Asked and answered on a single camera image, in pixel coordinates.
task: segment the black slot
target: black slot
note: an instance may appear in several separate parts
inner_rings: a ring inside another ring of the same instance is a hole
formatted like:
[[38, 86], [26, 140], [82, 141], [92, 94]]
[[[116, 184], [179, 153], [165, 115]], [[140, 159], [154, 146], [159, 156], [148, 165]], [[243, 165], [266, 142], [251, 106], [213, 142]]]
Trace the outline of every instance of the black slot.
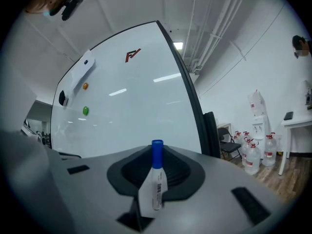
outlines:
[[83, 172], [83, 171], [88, 170], [88, 169], [90, 169], [88, 166], [82, 165], [82, 166], [76, 166], [76, 167], [68, 168], [67, 171], [69, 174], [76, 174], [76, 173], [80, 173], [80, 172]]
[[232, 193], [254, 225], [262, 222], [270, 215], [246, 187], [237, 187], [232, 190]]

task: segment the ceiling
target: ceiling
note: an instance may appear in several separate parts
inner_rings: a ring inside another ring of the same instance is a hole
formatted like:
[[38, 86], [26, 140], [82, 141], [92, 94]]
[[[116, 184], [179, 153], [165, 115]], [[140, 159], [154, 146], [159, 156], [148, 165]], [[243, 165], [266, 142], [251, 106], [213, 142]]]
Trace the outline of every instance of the ceiling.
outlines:
[[[213, 0], [198, 57], [225, 0]], [[190, 60], [209, 0], [196, 0], [184, 61]], [[159, 20], [173, 41], [185, 43], [193, 0], [84, 0], [73, 16], [21, 12], [4, 45], [7, 65], [19, 70], [37, 100], [52, 104], [57, 83], [83, 53], [129, 27]]]

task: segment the white table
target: white table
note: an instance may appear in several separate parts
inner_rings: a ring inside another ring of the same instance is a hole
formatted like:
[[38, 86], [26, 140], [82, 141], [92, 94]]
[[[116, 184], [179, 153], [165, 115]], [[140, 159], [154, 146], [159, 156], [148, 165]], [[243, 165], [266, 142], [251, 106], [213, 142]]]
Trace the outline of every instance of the white table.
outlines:
[[283, 174], [286, 158], [289, 158], [292, 145], [292, 128], [306, 127], [312, 125], [312, 110], [303, 110], [293, 113], [293, 117], [290, 120], [283, 120], [281, 123], [287, 130], [286, 134], [286, 149], [283, 152], [283, 159], [281, 167], [279, 168], [279, 175]]

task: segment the ceiling pipe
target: ceiling pipe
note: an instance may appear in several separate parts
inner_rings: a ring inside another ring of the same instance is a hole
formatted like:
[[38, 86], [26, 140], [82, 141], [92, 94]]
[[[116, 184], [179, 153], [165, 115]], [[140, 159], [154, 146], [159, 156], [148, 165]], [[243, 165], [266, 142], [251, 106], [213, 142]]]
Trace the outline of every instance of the ceiling pipe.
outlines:
[[229, 42], [230, 42], [230, 45], [232, 45], [232, 46], [239, 52], [239, 54], [244, 58], [244, 60], [247, 61], [247, 60], [246, 60], [246, 57], [245, 57], [244, 54], [240, 51], [240, 49], [235, 45], [235, 43], [232, 42], [232, 41], [229, 41]]
[[[222, 7], [222, 10], [221, 10], [221, 13], [220, 13], [219, 18], [218, 18], [218, 20], [217, 20], [217, 22], [216, 22], [216, 24], [214, 26], [214, 29], [213, 29], [212, 33], [215, 34], [218, 31], [218, 29], [219, 29], [219, 27], [220, 27], [220, 25], [221, 25], [221, 23], [223, 21], [223, 18], [226, 15], [226, 12], [227, 12], [227, 10], [229, 8], [230, 3], [231, 3], [231, 0], [225, 0], [225, 2], [223, 4], [223, 7]], [[201, 66], [201, 64], [202, 64], [202, 62], [204, 60], [204, 57], [206, 56], [206, 54], [207, 54], [207, 52], [208, 52], [208, 50], [209, 50], [209, 48], [211, 46], [211, 43], [212, 43], [213, 39], [214, 39], [213, 36], [209, 37], [209, 40], [208, 40], [208, 42], [206, 44], [206, 47], [204, 48], [203, 54], [200, 56], [199, 61], [196, 64], [196, 66]]]
[[[238, 11], [238, 8], [240, 7], [240, 4], [241, 4], [241, 2], [242, 2], [243, 0], [240, 0], [240, 1], [238, 2], [238, 4], [237, 4], [237, 1], [238, 1], [238, 0], [234, 0], [234, 2], [233, 2], [233, 7], [231, 7], [228, 16], [227, 16], [227, 18], [225, 19], [225, 23], [224, 23], [223, 26], [221, 27], [221, 30], [220, 30], [220, 33], [219, 33], [219, 35], [220, 35], [221, 37], [224, 35], [224, 33], [226, 32], [226, 30], [227, 30], [228, 27], [230, 26], [230, 24], [231, 24], [231, 22], [232, 22], [232, 20], [233, 20], [233, 18], [234, 18], [234, 16], [235, 16], [235, 14], [236, 14], [236, 12]], [[210, 52], [206, 55], [206, 57], [205, 57], [205, 59], [204, 59], [204, 61], [203, 61], [203, 63], [202, 63], [201, 68], [206, 64], [207, 60], [208, 60], [209, 57], [211, 56], [211, 54], [212, 54], [212, 52], [214, 51], [215, 47], [218, 45], [219, 41], [220, 41], [220, 39], [217, 39], [217, 40], [215, 41], [215, 44], [214, 44], [213, 48], [212, 48], [212, 49], [210, 50]]]
[[162, 0], [162, 13], [165, 24], [167, 23], [168, 28], [170, 29], [170, 0]]
[[186, 36], [186, 41], [185, 41], [185, 46], [184, 46], [182, 59], [184, 59], [185, 52], [186, 52], [186, 47], [187, 47], [187, 44], [188, 44], [188, 41], [189, 41], [189, 37], [190, 37], [191, 27], [192, 27], [192, 23], [193, 23], [194, 10], [195, 10], [195, 2], [196, 2], [196, 0], [193, 0], [193, 8], [192, 8], [190, 27], [189, 27], [189, 31], [188, 31], [187, 36]]
[[197, 62], [197, 61], [199, 61], [199, 59], [198, 58], [195, 58], [195, 59], [193, 59], [192, 61], [190, 61], [190, 65], [191, 65], [191, 67], [193, 67], [194, 66], [194, 64], [195, 64], [195, 62]]
[[209, 15], [210, 15], [212, 3], [213, 3], [213, 0], [209, 0], [208, 6], [207, 6], [207, 9], [205, 12], [205, 17], [204, 17], [203, 22], [200, 26], [199, 32], [197, 34], [196, 42], [195, 42], [195, 47], [194, 47], [192, 54], [191, 54], [191, 59], [190, 59], [189, 65], [188, 65], [189, 68], [190, 68], [191, 62], [192, 62], [191, 67], [193, 67], [193, 65], [194, 65], [193, 58], [196, 56], [196, 54], [198, 52], [199, 45], [200, 45], [201, 40], [203, 38], [204, 31], [205, 31], [205, 25], [207, 24], [207, 21], [208, 21]]

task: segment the black chair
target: black chair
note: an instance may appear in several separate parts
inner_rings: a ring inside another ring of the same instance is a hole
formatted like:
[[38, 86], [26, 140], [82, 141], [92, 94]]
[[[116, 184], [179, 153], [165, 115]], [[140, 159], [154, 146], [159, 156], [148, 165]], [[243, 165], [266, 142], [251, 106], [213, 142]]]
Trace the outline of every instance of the black chair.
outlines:
[[[230, 155], [230, 153], [232, 153], [236, 150], [238, 151], [238, 155], [236, 155], [233, 158], [236, 158], [237, 156], [239, 156], [240, 159], [242, 159], [242, 156], [240, 155], [239, 150], [238, 150], [241, 147], [241, 145], [234, 142], [229, 131], [226, 128], [221, 127], [218, 129], [218, 135], [219, 135], [219, 141], [220, 141], [220, 150], [221, 150], [221, 153], [222, 153], [224, 159], [225, 159], [224, 153], [228, 153], [228, 155]], [[230, 136], [231, 142], [224, 142], [223, 141], [224, 136], [226, 136], [226, 135]]]

